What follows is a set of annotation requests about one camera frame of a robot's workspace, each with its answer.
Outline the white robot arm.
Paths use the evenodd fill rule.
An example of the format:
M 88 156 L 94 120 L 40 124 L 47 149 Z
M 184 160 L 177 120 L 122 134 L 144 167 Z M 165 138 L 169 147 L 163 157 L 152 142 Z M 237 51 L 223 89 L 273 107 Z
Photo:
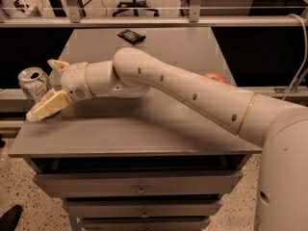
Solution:
M 71 101 L 137 97 L 155 88 L 262 149 L 254 231 L 308 231 L 308 108 L 165 64 L 134 47 L 96 64 L 52 60 L 61 75 L 27 113 L 31 122 Z

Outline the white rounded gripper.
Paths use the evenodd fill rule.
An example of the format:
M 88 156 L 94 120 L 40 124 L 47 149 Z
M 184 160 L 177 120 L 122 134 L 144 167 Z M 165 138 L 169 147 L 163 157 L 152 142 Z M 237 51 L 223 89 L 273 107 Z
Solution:
M 88 63 L 70 64 L 54 59 L 48 60 L 47 63 L 61 75 L 60 83 L 63 90 L 49 90 L 26 114 L 26 119 L 30 122 L 54 115 L 66 108 L 71 99 L 80 101 L 93 98 L 86 79 Z

